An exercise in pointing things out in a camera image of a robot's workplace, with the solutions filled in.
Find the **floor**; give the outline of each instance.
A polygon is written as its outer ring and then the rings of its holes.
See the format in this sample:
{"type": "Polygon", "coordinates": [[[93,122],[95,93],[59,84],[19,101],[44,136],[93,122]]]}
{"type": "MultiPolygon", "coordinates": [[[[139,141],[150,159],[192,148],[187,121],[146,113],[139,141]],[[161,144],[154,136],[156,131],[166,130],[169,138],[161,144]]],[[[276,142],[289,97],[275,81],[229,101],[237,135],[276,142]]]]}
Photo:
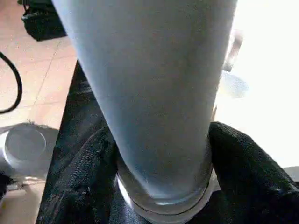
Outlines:
{"type": "MultiPolygon", "coordinates": [[[[0,51],[15,64],[23,82],[20,105],[0,115],[0,127],[33,121],[59,129],[76,53],[68,37],[36,42],[24,29],[23,12],[16,0],[0,0],[0,51]]],[[[14,75],[0,60],[0,110],[12,105],[16,94],[14,75]]],[[[0,206],[0,223],[35,223],[43,189],[39,183],[9,192],[0,206]]]]}

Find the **black bag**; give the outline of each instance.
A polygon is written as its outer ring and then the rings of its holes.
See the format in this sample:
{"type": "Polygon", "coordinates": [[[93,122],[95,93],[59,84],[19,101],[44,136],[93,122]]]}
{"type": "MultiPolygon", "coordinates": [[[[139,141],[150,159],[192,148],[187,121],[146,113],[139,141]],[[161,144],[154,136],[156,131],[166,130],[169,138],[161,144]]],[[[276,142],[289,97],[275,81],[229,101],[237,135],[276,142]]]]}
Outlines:
{"type": "Polygon", "coordinates": [[[30,0],[23,2],[25,13],[22,16],[25,29],[37,41],[66,36],[58,14],[50,0],[30,0]]]}

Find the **black cable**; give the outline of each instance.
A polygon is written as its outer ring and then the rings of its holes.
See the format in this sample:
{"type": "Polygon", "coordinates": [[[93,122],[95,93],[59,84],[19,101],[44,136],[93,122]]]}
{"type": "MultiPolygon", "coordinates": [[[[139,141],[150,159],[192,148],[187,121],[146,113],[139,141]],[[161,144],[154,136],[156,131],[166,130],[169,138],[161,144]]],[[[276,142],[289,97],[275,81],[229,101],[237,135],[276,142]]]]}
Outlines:
{"type": "Polygon", "coordinates": [[[8,64],[8,66],[14,72],[14,76],[15,76],[15,79],[16,79],[17,85],[18,85],[18,95],[17,95],[17,98],[15,99],[14,104],[5,110],[0,110],[0,114],[4,114],[4,113],[13,111],[20,104],[20,101],[22,99],[23,88],[22,88],[22,81],[21,81],[20,74],[19,74],[18,70],[16,69],[16,67],[14,66],[14,64],[4,54],[2,54],[1,51],[0,51],[0,58],[2,58],[3,61],[5,61],[6,64],[8,64]]]}

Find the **white cylindrical tube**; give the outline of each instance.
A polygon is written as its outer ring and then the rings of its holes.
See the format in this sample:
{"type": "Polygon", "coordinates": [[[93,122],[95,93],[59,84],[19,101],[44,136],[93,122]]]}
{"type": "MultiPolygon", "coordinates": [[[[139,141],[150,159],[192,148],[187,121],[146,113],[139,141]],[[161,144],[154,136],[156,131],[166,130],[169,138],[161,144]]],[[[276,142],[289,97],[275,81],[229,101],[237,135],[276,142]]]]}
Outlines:
{"type": "Polygon", "coordinates": [[[194,203],[206,189],[207,132],[235,2],[54,0],[126,172],[156,202],[141,204],[146,210],[194,203]]]}

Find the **black cloth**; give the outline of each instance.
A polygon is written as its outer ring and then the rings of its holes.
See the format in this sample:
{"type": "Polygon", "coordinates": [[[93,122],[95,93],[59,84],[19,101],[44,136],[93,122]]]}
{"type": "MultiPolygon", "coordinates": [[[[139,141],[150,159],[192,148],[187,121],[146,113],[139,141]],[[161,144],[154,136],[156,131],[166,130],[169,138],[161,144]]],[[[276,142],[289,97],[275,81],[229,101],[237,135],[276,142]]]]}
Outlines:
{"type": "MultiPolygon", "coordinates": [[[[209,130],[221,191],[189,224],[298,223],[296,184],[249,136],[221,123],[209,130]]],[[[76,65],[37,224],[148,224],[123,200],[117,147],[76,65]]]]}

